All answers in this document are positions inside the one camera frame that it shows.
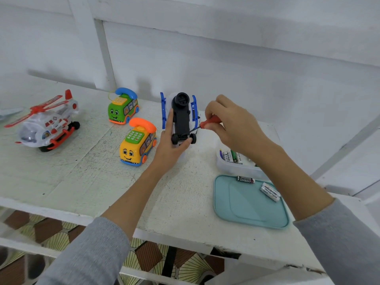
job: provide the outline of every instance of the white table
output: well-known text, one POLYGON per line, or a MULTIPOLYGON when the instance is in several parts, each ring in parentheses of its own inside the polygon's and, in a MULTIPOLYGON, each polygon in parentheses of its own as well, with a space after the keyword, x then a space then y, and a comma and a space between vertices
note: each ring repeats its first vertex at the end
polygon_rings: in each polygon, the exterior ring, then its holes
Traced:
MULTIPOLYGON (((30 107, 68 88, 79 102, 80 113, 73 119, 81 123, 81 128, 59 148, 42 153, 15 144, 18 128, 0 127, 0 206, 88 225, 135 182, 153 159, 155 149, 140 167, 120 162, 119 145, 131 127, 108 121, 107 92, 10 75, 0 78, 0 106, 30 107)), ((161 104, 145 100, 139 100, 139 104, 138 116, 155 124, 160 136, 161 104)), ((273 125, 260 126, 269 138, 280 143, 273 125)), ((216 247, 241 253, 240 261, 271 269, 292 264, 322 270, 293 225, 286 230, 270 230, 226 222, 215 215, 213 181, 222 173, 216 168, 217 140, 211 131, 198 131, 187 161, 177 164, 155 188, 135 237, 206 254, 216 247)), ((333 196, 380 234, 358 198, 333 196)))

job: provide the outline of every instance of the red rotor blade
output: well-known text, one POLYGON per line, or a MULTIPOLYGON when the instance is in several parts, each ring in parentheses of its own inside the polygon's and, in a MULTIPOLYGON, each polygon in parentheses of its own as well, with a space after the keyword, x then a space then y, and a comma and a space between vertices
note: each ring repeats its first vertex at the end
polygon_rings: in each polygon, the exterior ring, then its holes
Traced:
POLYGON ((54 98, 50 99, 49 101, 46 101, 46 102, 44 102, 38 106, 45 107, 47 105, 54 103, 56 100, 58 100, 59 98, 62 98, 62 97, 63 97, 62 95, 55 96, 54 98))
POLYGON ((25 115, 25 116, 23 116, 23 117, 17 119, 16 121, 14 121, 13 123, 10 123, 10 124, 5 125, 4 127, 5 127, 5 128, 13 127, 14 125, 16 125, 16 124, 18 124, 18 123, 20 123, 20 122, 22 122, 22 121, 28 119, 28 118, 29 118, 30 116, 32 116, 32 115, 33 115, 32 113, 29 113, 28 115, 25 115))
POLYGON ((57 103, 57 104, 51 105, 51 106, 49 106, 49 107, 46 107, 45 110, 53 109, 53 108, 55 108, 55 107, 61 106, 61 105, 66 104, 66 103, 69 103, 69 101, 64 100, 64 101, 59 102, 59 103, 57 103))

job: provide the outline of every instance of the gray sleeve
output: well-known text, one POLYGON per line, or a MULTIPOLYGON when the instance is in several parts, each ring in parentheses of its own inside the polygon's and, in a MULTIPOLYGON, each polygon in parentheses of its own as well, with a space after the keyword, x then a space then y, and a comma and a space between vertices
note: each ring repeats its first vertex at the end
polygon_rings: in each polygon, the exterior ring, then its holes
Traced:
POLYGON ((98 217, 54 260, 37 285, 112 285, 129 250, 120 227, 98 217))
POLYGON ((379 284, 380 237, 338 199, 294 225, 335 285, 379 284))

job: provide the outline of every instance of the yellow toy bus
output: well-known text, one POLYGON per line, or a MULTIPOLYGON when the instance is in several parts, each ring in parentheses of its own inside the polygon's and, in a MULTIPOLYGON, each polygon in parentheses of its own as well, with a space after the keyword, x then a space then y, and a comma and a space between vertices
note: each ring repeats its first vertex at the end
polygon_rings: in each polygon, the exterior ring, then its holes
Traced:
POLYGON ((120 144, 121 162, 140 166, 148 159, 150 150, 157 145, 156 127, 142 118, 132 118, 129 125, 134 128, 120 144))

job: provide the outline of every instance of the hand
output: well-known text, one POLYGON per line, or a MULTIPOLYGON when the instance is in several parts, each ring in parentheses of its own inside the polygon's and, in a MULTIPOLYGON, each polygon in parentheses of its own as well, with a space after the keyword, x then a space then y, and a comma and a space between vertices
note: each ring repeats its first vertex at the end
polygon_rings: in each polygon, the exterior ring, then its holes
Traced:
POLYGON ((189 148, 193 138, 188 138, 179 147, 171 142, 171 135, 173 130, 173 109, 170 109, 168 120, 166 121, 165 131, 162 131, 160 143, 157 146, 156 154, 150 166, 154 166, 155 170, 162 175, 167 173, 174 164, 178 161, 179 156, 189 148))
POLYGON ((205 129, 213 130, 223 144, 255 162, 264 148, 275 145, 264 134, 252 114, 224 95, 219 95, 216 101, 211 101, 205 113, 207 119, 216 115, 223 122, 223 126, 209 123, 205 125, 205 129))

